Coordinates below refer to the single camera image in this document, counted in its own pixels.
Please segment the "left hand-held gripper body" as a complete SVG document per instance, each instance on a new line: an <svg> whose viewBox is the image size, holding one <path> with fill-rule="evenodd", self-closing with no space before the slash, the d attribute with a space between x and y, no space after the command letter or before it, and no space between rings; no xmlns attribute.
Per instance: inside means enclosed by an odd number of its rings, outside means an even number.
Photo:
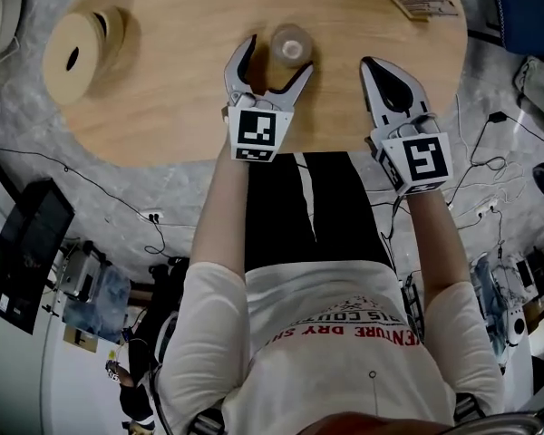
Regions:
<svg viewBox="0 0 544 435"><path fill-rule="evenodd" d="M247 92L233 92L226 106L226 125L233 160L272 162L293 120L268 100Z"/></svg>

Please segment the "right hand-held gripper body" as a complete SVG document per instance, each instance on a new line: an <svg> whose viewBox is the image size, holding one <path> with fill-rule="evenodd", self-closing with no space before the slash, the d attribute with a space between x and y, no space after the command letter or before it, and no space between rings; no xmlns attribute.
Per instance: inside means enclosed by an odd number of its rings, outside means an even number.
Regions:
<svg viewBox="0 0 544 435"><path fill-rule="evenodd" d="M433 114L378 127L366 141L400 197L434 191L453 178L449 137Z"/></svg>

